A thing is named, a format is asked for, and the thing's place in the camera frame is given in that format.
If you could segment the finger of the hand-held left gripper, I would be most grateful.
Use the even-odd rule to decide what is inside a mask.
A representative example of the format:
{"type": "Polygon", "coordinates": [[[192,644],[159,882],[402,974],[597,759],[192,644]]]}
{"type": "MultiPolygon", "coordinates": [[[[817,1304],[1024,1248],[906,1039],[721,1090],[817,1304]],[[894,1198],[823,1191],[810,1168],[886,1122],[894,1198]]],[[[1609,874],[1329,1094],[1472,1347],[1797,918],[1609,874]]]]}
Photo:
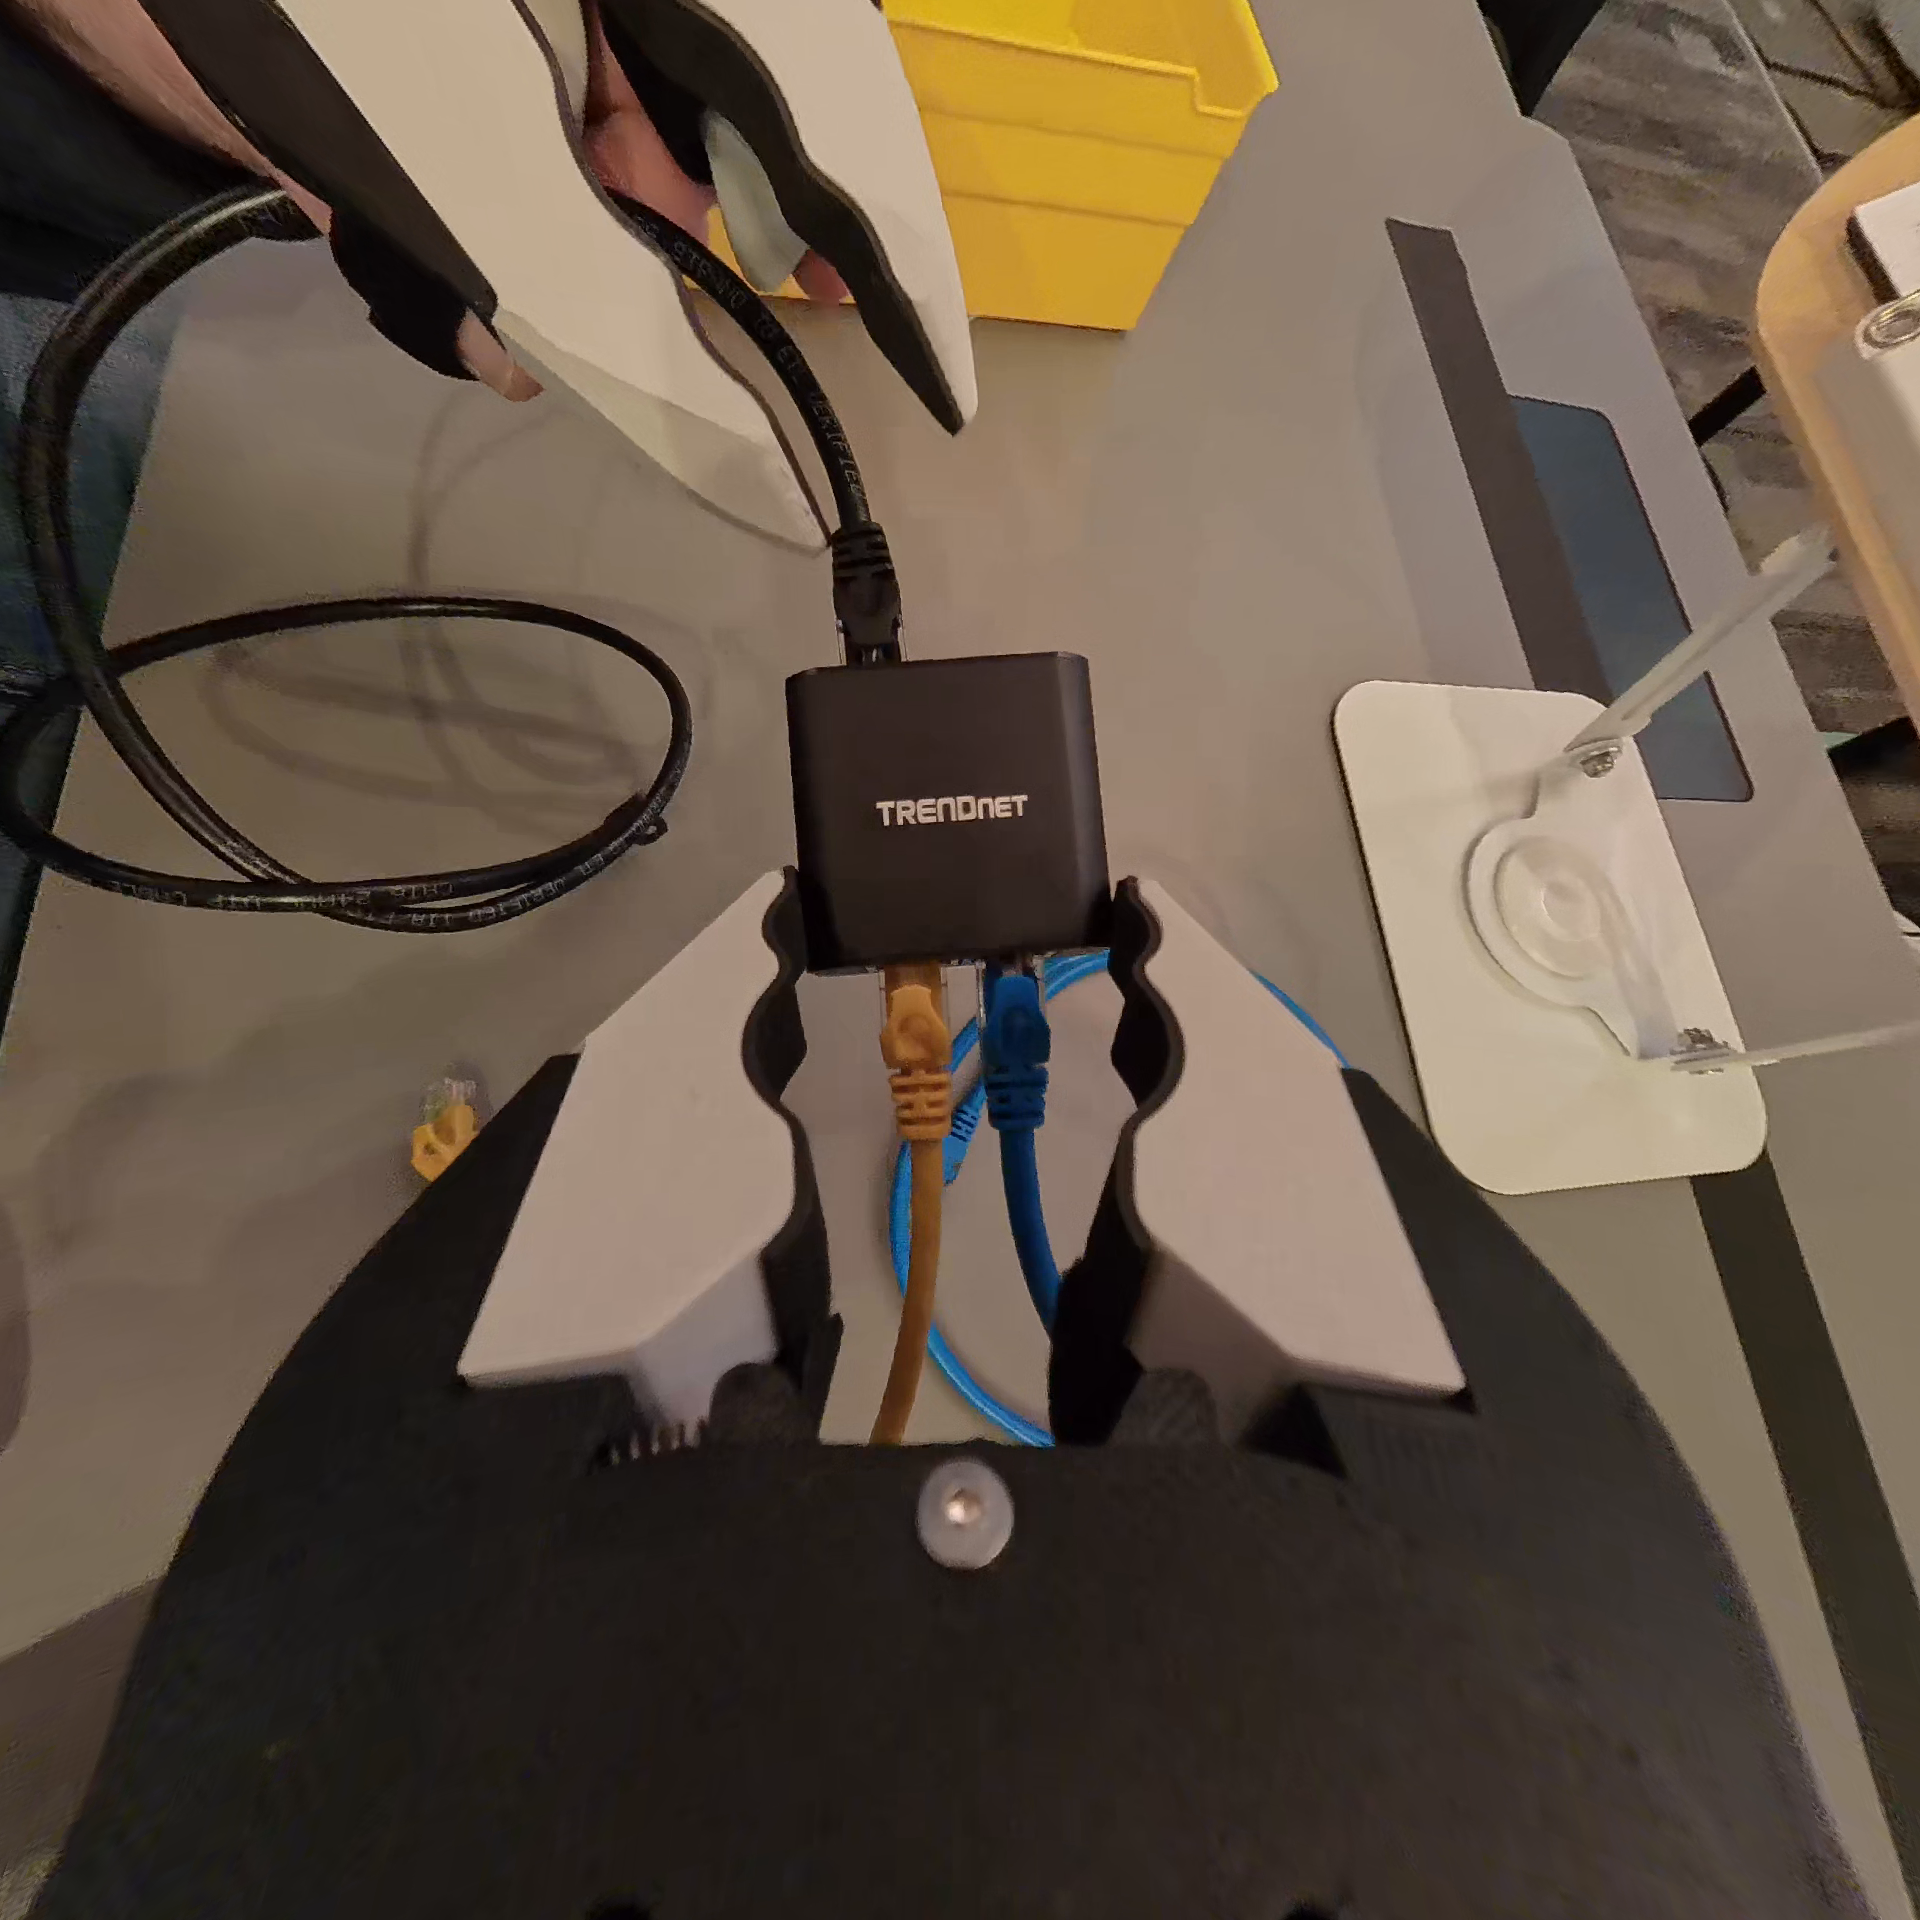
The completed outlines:
{"type": "Polygon", "coordinates": [[[598,22],[733,264],[769,295],[807,258],[958,435],[975,411],[969,312],[920,110],[869,2],[605,2],[598,22]]]}
{"type": "Polygon", "coordinates": [[[714,350],[694,295],[742,329],[769,314],[690,231],[593,177],[565,62],[525,4],[284,4],[476,273],[457,344],[572,400],[735,527],[828,527],[777,415],[714,350]]]}

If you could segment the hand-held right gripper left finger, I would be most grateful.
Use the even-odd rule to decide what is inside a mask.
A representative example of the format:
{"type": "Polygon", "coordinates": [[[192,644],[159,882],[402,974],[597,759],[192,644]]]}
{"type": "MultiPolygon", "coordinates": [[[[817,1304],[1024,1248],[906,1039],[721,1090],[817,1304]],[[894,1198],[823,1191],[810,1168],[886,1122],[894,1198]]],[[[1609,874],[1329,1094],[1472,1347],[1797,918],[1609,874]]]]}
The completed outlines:
{"type": "Polygon", "coordinates": [[[582,1043],[470,1323],[469,1386],[616,1377],[700,1424],[740,1364],[820,1417],[839,1321],[809,1140],[800,886],[767,871],[582,1043]]]}

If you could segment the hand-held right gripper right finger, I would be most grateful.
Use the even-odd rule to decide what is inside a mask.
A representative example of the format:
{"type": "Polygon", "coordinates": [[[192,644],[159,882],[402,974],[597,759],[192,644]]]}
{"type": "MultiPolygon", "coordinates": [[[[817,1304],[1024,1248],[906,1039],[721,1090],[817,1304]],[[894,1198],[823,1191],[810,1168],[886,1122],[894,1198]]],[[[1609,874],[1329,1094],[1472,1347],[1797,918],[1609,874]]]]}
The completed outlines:
{"type": "Polygon", "coordinates": [[[1303,1393],[1468,1387],[1336,1049],[1157,880],[1110,910],[1134,1108],[1048,1335],[1048,1427],[1277,1444],[1303,1393]]]}

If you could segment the yellow bin with black divider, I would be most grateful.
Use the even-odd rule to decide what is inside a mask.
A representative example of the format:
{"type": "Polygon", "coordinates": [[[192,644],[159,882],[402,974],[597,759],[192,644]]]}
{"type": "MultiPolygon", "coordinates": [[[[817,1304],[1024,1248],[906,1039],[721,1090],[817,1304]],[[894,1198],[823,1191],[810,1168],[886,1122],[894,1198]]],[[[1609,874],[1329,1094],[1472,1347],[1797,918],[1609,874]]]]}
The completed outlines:
{"type": "Polygon", "coordinates": [[[884,2],[975,321],[1125,331],[1277,89],[1247,2],[884,2]]]}

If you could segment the black network switch box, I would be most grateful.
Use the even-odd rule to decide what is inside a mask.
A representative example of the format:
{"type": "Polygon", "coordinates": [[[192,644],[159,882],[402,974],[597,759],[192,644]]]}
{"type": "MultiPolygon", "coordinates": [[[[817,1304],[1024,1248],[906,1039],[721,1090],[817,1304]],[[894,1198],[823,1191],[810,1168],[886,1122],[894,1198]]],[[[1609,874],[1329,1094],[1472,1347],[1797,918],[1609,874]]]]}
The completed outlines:
{"type": "Polygon", "coordinates": [[[1108,945],[1084,656],[810,667],[783,720],[810,974],[1108,945]]]}

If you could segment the person's left forearm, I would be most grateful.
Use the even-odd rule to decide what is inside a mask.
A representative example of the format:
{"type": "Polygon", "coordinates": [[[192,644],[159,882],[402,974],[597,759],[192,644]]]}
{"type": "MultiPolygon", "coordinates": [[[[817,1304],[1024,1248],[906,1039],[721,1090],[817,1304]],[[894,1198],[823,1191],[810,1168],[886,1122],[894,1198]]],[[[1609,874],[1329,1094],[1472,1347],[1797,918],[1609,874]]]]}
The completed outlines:
{"type": "Polygon", "coordinates": [[[69,302],[141,236],[273,180],[140,2],[1,4],[1,294],[69,302]]]}

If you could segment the person's left hand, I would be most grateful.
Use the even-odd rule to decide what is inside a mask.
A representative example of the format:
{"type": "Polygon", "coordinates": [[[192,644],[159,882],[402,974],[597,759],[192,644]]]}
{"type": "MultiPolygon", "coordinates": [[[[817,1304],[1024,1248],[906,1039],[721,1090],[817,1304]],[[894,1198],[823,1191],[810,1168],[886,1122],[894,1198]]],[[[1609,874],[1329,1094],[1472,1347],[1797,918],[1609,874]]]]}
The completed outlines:
{"type": "MultiPolygon", "coordinates": [[[[648,120],[628,75],[607,48],[597,4],[584,4],[586,88],[582,107],[584,153],[598,183],[632,200],[700,241],[709,238],[714,195],[709,183],[686,177],[648,120]]],[[[457,337],[466,371],[504,400],[530,400],[542,382],[512,361],[504,346],[469,315],[457,337]]]]}

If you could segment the white document stand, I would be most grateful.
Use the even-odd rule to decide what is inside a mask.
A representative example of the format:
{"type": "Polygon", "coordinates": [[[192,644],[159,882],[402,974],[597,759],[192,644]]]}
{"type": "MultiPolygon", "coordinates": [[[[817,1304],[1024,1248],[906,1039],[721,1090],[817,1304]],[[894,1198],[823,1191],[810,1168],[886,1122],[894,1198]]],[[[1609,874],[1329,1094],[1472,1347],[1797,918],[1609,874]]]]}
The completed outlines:
{"type": "Polygon", "coordinates": [[[1362,682],[1333,735],[1431,1134],[1498,1195],[1753,1166],[1765,1070],[1916,1054],[1916,1020],[1743,1040],[1640,736],[1834,569],[1812,527],[1609,704],[1362,682]]]}

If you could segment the instruction sheet on stand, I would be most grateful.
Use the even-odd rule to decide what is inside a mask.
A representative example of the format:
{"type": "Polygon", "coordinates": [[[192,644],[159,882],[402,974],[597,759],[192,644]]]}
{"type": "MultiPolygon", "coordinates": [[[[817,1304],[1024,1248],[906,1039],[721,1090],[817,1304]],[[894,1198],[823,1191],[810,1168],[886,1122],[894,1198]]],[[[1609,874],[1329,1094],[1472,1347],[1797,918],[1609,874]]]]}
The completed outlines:
{"type": "Polygon", "coordinates": [[[1839,441],[1817,374],[1866,314],[1866,284],[1845,241],[1853,209],[1918,180],[1918,121],[1908,120],[1847,161],[1790,218],[1759,275],[1751,352],[1815,505],[1837,538],[1879,649],[1916,704],[1918,607],[1839,441]]]}

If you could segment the printed instruction sheet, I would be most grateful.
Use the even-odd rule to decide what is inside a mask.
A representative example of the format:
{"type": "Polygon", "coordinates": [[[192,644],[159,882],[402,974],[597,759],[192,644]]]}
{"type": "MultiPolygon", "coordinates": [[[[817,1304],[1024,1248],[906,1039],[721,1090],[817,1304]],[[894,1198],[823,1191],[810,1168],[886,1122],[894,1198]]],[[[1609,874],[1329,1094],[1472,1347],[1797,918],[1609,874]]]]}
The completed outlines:
{"type": "Polygon", "coordinates": [[[1918,180],[1861,201],[1847,218],[1845,243],[1874,304],[1918,295],[1918,180]]]}

